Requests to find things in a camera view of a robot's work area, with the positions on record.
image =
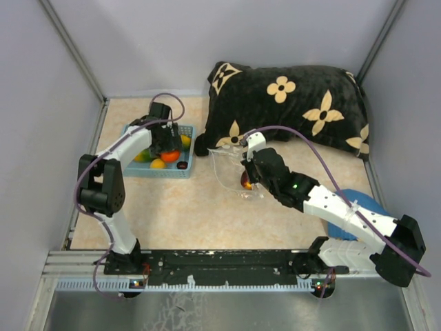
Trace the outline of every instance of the white wall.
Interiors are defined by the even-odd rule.
[[[0,45],[0,330],[22,330],[99,101],[37,1],[0,1]]]
[[[415,217],[427,252],[424,279],[441,327],[441,2],[408,1],[365,80],[371,160],[387,207]]]
[[[51,0],[106,96],[200,94],[217,61],[357,72],[394,0]]]

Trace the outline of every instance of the plastic bag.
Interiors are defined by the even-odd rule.
[[[236,193],[244,199],[263,198],[263,189],[260,184],[252,184],[248,190],[240,183],[245,167],[240,163],[243,160],[244,148],[225,145],[221,148],[210,150],[212,168],[217,181],[225,189]]]

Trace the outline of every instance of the yellow fruit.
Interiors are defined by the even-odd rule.
[[[150,156],[149,150],[143,150],[141,153],[135,156],[133,161],[136,162],[150,162],[153,158]]]
[[[161,159],[153,160],[150,164],[150,169],[166,169],[167,165]]]
[[[184,150],[189,150],[190,145],[192,144],[192,139],[190,137],[186,136],[185,134],[182,134],[181,141],[182,141],[182,146],[184,147]]]

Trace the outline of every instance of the black pillow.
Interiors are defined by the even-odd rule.
[[[352,73],[329,66],[256,68],[218,62],[210,75],[205,132],[196,138],[198,156],[208,148],[238,145],[247,131],[289,126],[316,143],[366,159],[369,126],[360,87]],[[264,132],[267,140],[293,134]]]

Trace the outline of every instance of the blue plastic basket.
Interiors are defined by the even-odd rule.
[[[383,207],[377,201],[372,199],[369,195],[351,189],[346,189],[342,191],[348,198],[348,200],[350,200],[350,202],[354,202],[355,200],[357,200],[357,204],[361,205],[363,208],[369,209],[373,212],[376,212],[377,214],[389,216],[389,213],[384,210]],[[357,240],[357,237],[355,237],[353,234],[342,230],[332,223],[328,223],[328,237],[342,240]]]
[[[128,126],[125,126],[121,135],[125,133]],[[192,138],[190,149],[181,152],[179,160],[173,163],[166,163],[166,169],[150,169],[150,162],[132,161],[124,170],[123,175],[127,177],[160,177],[160,178],[189,178],[192,169],[194,141],[196,129],[194,126],[179,126],[179,134],[185,134]],[[181,161],[188,163],[187,169],[178,169],[176,164]]]

